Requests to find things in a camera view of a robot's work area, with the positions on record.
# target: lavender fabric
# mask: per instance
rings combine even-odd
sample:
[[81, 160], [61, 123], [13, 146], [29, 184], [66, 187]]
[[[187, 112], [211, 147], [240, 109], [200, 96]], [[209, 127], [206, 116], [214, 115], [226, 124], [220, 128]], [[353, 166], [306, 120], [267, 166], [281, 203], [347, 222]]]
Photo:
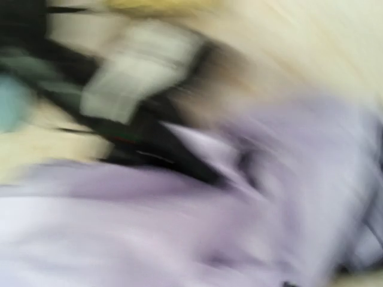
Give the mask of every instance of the lavender fabric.
[[372, 113], [312, 96], [215, 134], [169, 127], [223, 187], [155, 168], [29, 167], [0, 189], [0, 286], [319, 287], [353, 252], [380, 177]]

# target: black fabric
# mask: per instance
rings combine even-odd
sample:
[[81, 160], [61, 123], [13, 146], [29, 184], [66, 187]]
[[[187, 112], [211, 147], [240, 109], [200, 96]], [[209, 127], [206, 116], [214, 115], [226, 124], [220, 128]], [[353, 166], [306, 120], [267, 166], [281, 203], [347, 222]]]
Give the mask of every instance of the black fabric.
[[68, 83], [65, 77], [60, 76], [62, 73], [55, 62], [36, 56], [38, 53], [29, 45], [22, 49], [20, 46], [24, 43], [19, 42], [17, 48], [0, 50], [0, 66], [62, 107], [79, 123], [113, 143], [115, 150], [105, 161], [160, 166], [209, 184], [220, 181], [220, 175], [193, 155], [145, 105], [139, 108], [130, 125], [82, 116], [79, 113], [81, 86]]
[[284, 282], [283, 285], [282, 285], [282, 287], [298, 287], [298, 286], [295, 285], [295, 284], [292, 284], [292, 283], [290, 283], [290, 282]]
[[45, 0], [1, 0], [0, 35], [45, 37], [48, 32]]
[[[41, 96], [113, 143], [106, 159], [110, 163], [150, 164], [173, 169], [214, 184], [220, 175], [195, 157], [160, 121], [186, 125], [169, 95], [177, 87], [159, 91], [139, 104], [133, 121], [127, 124], [85, 117], [80, 112], [81, 89], [98, 70], [95, 59], [47, 39], [47, 12], [80, 12], [47, 9], [45, 0], [0, 2], [0, 68], [24, 81]], [[190, 74], [179, 86], [191, 83], [211, 52], [205, 45], [195, 56]]]
[[254, 155], [251, 150], [242, 152], [239, 156], [237, 166], [238, 169], [242, 171], [244, 177], [246, 178], [250, 186], [253, 187], [255, 190], [259, 190], [259, 185], [251, 172], [251, 163], [253, 162], [253, 156]]

